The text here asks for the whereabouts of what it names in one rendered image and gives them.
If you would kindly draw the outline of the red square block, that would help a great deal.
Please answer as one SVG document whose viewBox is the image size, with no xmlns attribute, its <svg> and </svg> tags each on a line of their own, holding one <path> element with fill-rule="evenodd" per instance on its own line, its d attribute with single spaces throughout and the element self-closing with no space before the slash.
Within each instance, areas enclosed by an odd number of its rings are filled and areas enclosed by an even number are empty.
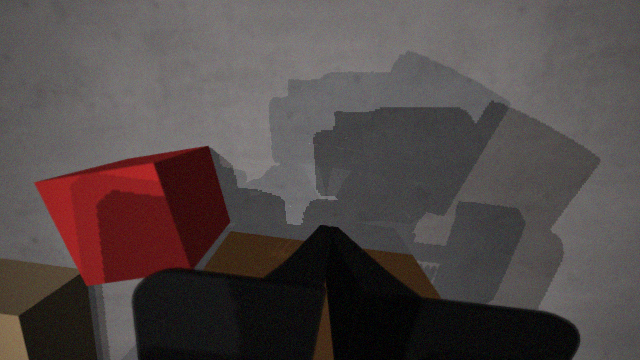
<svg viewBox="0 0 640 360">
<path fill-rule="evenodd" d="M 209 146 L 34 183 L 87 286 L 194 270 L 230 223 Z"/>
</svg>

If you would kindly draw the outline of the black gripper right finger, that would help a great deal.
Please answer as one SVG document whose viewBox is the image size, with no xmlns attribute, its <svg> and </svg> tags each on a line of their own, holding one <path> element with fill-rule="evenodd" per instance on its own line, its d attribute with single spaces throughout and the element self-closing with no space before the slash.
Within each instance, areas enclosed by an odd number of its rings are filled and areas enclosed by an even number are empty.
<svg viewBox="0 0 640 360">
<path fill-rule="evenodd" d="M 424 360 L 434 350 L 572 360 L 578 329 L 550 312 L 423 298 L 330 226 L 326 290 L 334 360 Z"/>
</svg>

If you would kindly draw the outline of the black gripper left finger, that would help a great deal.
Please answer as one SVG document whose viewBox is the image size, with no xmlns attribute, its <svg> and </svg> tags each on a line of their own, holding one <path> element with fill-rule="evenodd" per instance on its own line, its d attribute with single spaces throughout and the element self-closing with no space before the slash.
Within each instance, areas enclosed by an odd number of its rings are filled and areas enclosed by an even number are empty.
<svg viewBox="0 0 640 360">
<path fill-rule="evenodd" d="M 320 225 L 263 278 L 183 268 L 133 291 L 138 360 L 152 346 L 273 360 L 313 360 L 331 244 Z"/>
</svg>

